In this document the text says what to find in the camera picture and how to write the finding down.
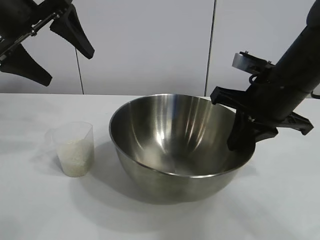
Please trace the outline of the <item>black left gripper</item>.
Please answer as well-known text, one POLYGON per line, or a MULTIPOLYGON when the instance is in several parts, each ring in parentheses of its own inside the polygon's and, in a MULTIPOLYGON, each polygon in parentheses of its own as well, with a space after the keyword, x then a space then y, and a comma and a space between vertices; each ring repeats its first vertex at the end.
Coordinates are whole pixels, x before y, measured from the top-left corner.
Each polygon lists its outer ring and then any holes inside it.
POLYGON ((71 0, 2 0, 0 2, 0 71, 30 79, 45 87, 52 76, 21 43, 50 21, 50 30, 73 45, 87 59, 95 49, 88 40, 71 0))

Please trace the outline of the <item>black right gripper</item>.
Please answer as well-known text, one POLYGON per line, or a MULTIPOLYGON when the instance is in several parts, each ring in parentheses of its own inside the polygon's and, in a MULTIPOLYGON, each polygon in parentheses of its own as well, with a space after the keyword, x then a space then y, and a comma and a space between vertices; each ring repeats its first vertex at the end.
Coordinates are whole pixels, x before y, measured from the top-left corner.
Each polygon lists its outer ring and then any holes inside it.
POLYGON ((314 71, 299 70, 265 73, 249 77, 247 90, 216 87, 210 95, 211 102, 236 110, 234 123, 227 139, 230 151, 254 146, 272 139, 278 128, 291 128, 303 135, 313 125, 294 112, 295 108, 314 90, 314 71))

